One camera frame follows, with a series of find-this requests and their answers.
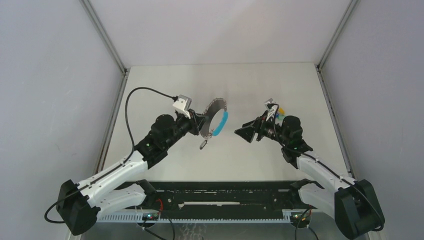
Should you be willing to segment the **black key tag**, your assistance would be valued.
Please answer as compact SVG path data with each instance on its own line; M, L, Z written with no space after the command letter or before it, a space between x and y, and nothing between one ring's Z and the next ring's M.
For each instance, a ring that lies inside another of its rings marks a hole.
M200 150L203 150L205 148L205 146L208 144L209 140L205 139L199 146Z

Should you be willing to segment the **metal key organizer with rings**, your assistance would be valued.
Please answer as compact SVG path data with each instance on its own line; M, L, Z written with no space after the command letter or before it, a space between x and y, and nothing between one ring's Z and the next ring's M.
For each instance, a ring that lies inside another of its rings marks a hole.
M219 124L216 128L211 128L211 123L219 111L223 111ZM200 130L200 135L205 139L218 136L229 118L227 101L222 97L214 98L202 114L207 120Z

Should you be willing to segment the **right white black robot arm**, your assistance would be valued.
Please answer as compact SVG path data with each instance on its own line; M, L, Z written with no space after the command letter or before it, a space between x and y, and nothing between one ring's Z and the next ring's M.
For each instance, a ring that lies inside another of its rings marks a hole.
M281 145L284 160L305 173L310 180L297 181L289 194L295 208L310 205L333 218L339 231L354 240L368 232L384 229L385 217L373 185L331 169L303 139L301 120L286 116L282 123L263 115L234 131L248 143L266 137Z

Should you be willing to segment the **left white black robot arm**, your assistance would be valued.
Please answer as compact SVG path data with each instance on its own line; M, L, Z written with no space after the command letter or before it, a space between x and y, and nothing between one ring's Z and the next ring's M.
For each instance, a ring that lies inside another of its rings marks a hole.
M211 122L209 116L195 112L190 113L190 118L181 113L176 116L158 116L129 156L78 183L68 180L61 185L56 210L74 236L88 231L105 215L132 206L149 209L155 205L157 191L145 179L126 188L118 187L158 164L187 133L199 135Z

